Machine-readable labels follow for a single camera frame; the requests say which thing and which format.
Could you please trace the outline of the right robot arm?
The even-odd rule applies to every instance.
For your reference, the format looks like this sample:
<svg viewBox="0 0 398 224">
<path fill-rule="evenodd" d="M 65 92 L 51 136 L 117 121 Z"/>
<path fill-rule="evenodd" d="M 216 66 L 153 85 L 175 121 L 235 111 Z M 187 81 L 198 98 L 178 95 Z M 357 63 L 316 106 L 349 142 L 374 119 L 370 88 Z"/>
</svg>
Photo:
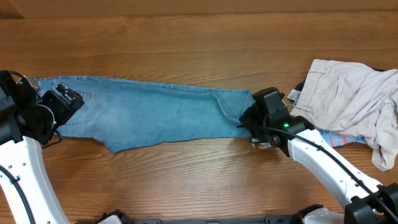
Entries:
<svg viewBox="0 0 398 224">
<path fill-rule="evenodd" d="M 322 138 L 305 118 L 291 117 L 278 89 L 253 94 L 254 103 L 240 126 L 259 143 L 279 148 L 307 168 L 337 199 L 343 213 L 314 204 L 287 218 L 288 223 L 397 223 L 397 184 L 382 185 L 361 172 Z"/>
</svg>

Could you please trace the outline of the light blue denim jeans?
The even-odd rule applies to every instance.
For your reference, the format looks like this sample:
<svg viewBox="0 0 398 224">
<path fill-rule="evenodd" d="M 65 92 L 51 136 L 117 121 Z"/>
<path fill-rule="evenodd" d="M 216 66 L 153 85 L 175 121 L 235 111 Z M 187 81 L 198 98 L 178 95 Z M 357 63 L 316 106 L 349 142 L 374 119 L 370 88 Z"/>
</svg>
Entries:
<svg viewBox="0 0 398 224">
<path fill-rule="evenodd" d="M 249 90 L 229 90 L 95 76 L 39 78 L 40 93 L 64 83 L 84 105 L 59 128 L 93 138 L 118 153 L 163 142 L 248 137 L 239 118 L 254 103 Z"/>
</svg>

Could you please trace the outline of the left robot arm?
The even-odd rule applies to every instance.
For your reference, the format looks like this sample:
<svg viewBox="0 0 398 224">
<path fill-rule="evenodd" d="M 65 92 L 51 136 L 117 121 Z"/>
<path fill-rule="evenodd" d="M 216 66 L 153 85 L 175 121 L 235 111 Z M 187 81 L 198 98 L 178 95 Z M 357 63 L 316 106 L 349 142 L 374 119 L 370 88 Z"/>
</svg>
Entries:
<svg viewBox="0 0 398 224">
<path fill-rule="evenodd" d="M 35 80 L 1 71 L 1 188 L 16 223 L 68 223 L 42 153 L 84 101 L 63 82 L 39 90 Z"/>
</svg>

